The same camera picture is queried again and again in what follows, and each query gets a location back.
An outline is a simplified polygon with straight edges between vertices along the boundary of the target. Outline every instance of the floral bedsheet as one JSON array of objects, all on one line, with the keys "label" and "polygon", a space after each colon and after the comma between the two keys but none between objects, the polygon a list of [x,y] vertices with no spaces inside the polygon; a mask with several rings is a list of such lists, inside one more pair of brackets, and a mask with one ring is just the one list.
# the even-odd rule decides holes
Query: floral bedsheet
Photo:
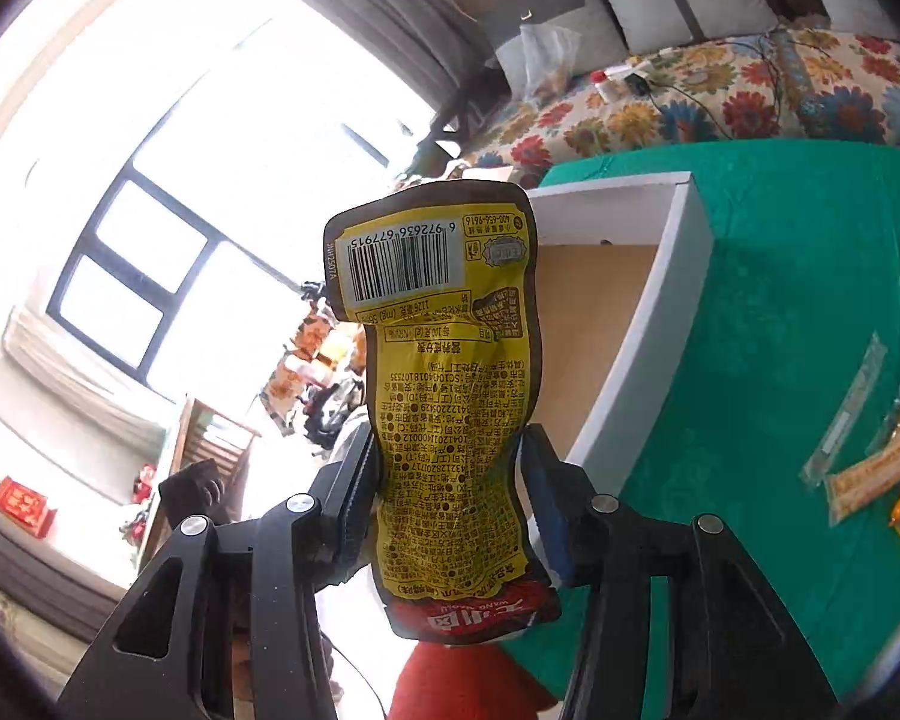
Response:
[{"label": "floral bedsheet", "polygon": [[512,101],[463,150],[476,167],[540,175],[583,157],[726,138],[825,138],[900,146],[900,45],[823,29],[703,43],[631,58],[653,99],[604,103],[576,79],[546,105]]}]

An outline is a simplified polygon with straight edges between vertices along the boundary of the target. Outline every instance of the barcode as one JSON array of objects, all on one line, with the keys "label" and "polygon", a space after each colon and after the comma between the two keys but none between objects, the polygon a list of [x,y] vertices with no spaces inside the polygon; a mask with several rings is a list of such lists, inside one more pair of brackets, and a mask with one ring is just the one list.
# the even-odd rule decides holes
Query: barcode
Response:
[{"label": "barcode", "polygon": [[358,301],[450,283],[445,229],[348,245],[346,256]]}]

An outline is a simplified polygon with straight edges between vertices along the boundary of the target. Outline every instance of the window frame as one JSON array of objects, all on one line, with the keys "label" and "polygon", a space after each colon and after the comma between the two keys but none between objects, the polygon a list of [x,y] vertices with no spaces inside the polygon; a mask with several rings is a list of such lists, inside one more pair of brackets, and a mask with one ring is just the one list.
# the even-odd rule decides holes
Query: window frame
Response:
[{"label": "window frame", "polygon": [[[199,276],[200,272],[203,270],[203,266],[206,265],[219,245],[229,244],[236,247],[242,254],[250,258],[255,266],[258,266],[259,269],[276,279],[297,296],[302,295],[303,292],[300,285],[293,281],[293,279],[281,274],[280,271],[273,268],[260,257],[257,257],[253,252],[242,247],[236,241],[231,239],[231,237],[228,237],[228,235],[223,234],[223,232],[218,230],[213,224],[191,211],[187,206],[176,199],[176,197],[164,190],[161,186],[158,186],[154,181],[149,179],[149,177],[144,175],[144,173],[137,170],[136,167],[133,167],[133,161],[136,159],[137,155],[144,146],[154,138],[154,135],[156,135],[160,128],[163,127],[168,119],[170,119],[170,116],[173,116],[173,113],[178,107],[178,103],[175,103],[170,110],[160,118],[160,121],[156,122],[154,128],[146,134],[144,140],[141,141],[137,148],[135,148],[130,159],[127,159],[127,162],[124,162],[124,165],[120,168],[120,172],[117,173],[109,187],[107,187],[106,191],[103,193],[100,202],[97,203],[93,212],[90,214],[90,218],[88,218],[86,225],[84,225],[82,231],[80,231],[77,242],[74,244],[63,269],[60,271],[60,276],[53,287],[53,293],[50,295],[50,301],[47,304],[48,316],[74,336],[74,338],[83,343],[83,345],[91,351],[100,355],[106,362],[113,365],[113,367],[116,367],[118,370],[124,372],[127,376],[130,376],[130,378],[152,391],[156,390],[149,384],[147,379],[149,371],[160,351],[160,346],[162,346],[163,341],[167,338],[170,327],[172,327],[180,307],[183,305],[184,300],[186,300],[187,295],[189,295],[190,288],[192,288],[194,282],[197,281],[197,276]],[[125,260],[120,254],[117,254],[117,252],[108,247],[108,245],[106,245],[97,235],[97,229],[100,226],[100,223],[110,210],[117,194],[120,193],[120,190],[127,182],[136,184],[141,190],[170,211],[170,213],[176,215],[180,220],[196,229],[197,232],[206,238],[206,243],[203,245],[197,258],[194,259],[193,264],[190,266],[187,274],[183,277],[180,285],[173,293],[144,274],[143,271],[140,271],[137,266]],[[74,273],[77,270],[77,265],[83,257],[87,257],[89,260],[93,261],[97,266],[131,290],[132,293],[135,293],[135,295],[146,300],[147,303],[154,306],[154,308],[158,309],[161,314],[163,314],[163,316],[160,317],[159,324],[157,324],[157,327],[154,330],[154,334],[146,345],[146,351],[144,352],[143,357],[141,357],[138,365],[130,365],[129,362],[122,360],[103,344],[80,330],[79,327],[70,322],[69,319],[66,319],[60,311],[63,299],[73,280]]]}]

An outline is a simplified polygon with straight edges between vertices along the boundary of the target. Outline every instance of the barcode number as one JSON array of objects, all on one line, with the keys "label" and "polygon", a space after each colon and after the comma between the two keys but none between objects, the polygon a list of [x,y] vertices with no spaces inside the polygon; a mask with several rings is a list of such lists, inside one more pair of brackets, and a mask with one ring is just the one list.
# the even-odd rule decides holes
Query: barcode number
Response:
[{"label": "barcode number", "polygon": [[358,301],[389,298],[450,283],[447,233],[456,223],[392,227],[354,238],[346,257]]}]

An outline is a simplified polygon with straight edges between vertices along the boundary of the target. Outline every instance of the bed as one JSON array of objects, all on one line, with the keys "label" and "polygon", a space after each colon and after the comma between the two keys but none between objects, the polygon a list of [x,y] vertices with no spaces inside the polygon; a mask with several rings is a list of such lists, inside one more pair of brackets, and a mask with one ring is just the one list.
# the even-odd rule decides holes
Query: bed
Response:
[{"label": "bed", "polygon": [[631,62],[646,72],[651,100],[606,104],[582,76],[556,100],[502,106],[461,157],[542,175],[598,154],[728,138],[900,146],[900,45],[890,40],[778,28]]},{"label": "bed", "polygon": [[[674,143],[900,148],[899,31],[876,0],[455,1],[484,29],[511,89],[456,138],[472,167],[520,167],[533,186],[553,165]],[[576,77],[557,98],[524,100],[528,25],[581,35]],[[628,65],[652,95],[625,89],[605,103],[589,71]]]}]

